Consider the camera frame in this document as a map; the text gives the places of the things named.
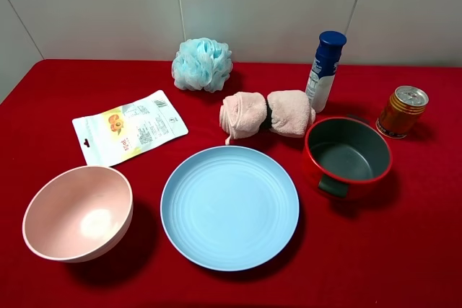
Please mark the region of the pink towel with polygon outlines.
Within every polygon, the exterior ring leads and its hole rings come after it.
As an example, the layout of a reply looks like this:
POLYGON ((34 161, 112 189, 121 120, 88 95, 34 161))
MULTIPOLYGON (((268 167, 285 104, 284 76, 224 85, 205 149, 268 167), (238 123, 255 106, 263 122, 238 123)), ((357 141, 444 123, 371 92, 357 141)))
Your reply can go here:
POLYGON ((264 97, 258 92, 237 92, 223 99, 219 125, 227 133, 226 145, 261 130, 302 138, 314 124, 316 112, 300 90, 275 91, 264 97))

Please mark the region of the light blue plate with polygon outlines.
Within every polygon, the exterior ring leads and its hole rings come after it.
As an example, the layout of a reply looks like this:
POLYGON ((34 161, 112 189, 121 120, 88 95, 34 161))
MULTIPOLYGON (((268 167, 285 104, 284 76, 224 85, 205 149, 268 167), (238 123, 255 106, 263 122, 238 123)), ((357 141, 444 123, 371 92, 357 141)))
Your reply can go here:
POLYGON ((233 272, 258 267, 286 247, 300 202, 277 161, 243 146, 216 146, 172 172, 160 216, 182 256, 210 270, 233 272))

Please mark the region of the blue mesh bath loofah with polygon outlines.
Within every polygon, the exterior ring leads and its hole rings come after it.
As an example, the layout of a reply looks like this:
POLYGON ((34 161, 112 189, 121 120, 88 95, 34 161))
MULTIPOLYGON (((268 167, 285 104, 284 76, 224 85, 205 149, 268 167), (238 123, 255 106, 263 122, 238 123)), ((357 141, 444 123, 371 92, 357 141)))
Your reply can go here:
POLYGON ((174 85, 182 90, 221 91, 233 68, 231 55, 226 43, 188 39, 180 44, 172 62, 174 85))

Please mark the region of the white blue-capped bottle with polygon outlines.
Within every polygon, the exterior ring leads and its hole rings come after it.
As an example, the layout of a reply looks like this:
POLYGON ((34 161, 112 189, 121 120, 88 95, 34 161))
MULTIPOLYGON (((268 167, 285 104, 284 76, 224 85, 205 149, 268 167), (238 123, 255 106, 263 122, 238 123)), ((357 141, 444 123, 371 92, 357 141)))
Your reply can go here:
POLYGON ((319 44, 305 88, 310 104, 316 113, 326 106, 346 36, 337 31, 325 31, 319 35, 319 44))

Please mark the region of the white snack pouch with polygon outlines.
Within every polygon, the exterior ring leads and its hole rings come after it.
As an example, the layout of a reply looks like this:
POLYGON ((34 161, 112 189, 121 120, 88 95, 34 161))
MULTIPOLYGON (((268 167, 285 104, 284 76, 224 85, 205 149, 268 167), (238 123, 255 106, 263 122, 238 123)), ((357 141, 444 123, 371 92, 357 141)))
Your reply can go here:
POLYGON ((88 165, 112 167, 168 141, 188 129, 166 94, 153 94, 80 118, 72 125, 88 165))

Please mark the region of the pink bowl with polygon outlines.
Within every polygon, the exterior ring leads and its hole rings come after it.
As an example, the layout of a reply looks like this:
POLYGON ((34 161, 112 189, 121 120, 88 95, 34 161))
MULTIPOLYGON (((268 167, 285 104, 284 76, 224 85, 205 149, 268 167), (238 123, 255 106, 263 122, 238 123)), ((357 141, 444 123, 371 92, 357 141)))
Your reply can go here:
POLYGON ((30 201, 22 236, 31 252, 62 263, 82 263, 112 250, 130 227, 131 185, 118 170, 82 166, 44 185, 30 201))

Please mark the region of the orange gold drink can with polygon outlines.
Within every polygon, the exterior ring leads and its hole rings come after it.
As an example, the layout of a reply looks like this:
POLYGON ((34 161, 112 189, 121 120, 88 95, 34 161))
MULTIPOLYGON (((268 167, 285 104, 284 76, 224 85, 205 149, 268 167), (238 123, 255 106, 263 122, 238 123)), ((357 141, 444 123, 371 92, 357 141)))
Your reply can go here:
POLYGON ((404 138, 419 120, 429 102, 420 88, 400 86, 390 95, 376 120, 376 128, 390 138, 404 138))

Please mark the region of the red tablecloth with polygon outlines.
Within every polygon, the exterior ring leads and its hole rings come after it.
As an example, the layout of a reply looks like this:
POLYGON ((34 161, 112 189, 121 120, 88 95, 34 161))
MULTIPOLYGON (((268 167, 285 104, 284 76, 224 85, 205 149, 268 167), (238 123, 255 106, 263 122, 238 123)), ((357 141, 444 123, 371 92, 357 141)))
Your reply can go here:
POLYGON ((160 221, 160 196, 187 157, 225 141, 222 100, 238 91, 303 89, 307 65, 236 63, 221 92, 182 91, 168 61, 44 60, 1 104, 3 307, 459 307, 461 305, 461 70, 348 66, 337 71, 325 115, 374 123, 392 91, 423 89, 420 122, 391 139, 390 174, 369 197, 330 201, 307 184, 303 142, 260 133, 245 146, 273 157, 300 197, 291 242, 266 264, 214 272, 185 259, 160 221), (86 263, 28 250, 22 218, 49 180, 84 164, 72 120, 162 90, 188 134, 118 166, 134 192, 120 243, 86 263))

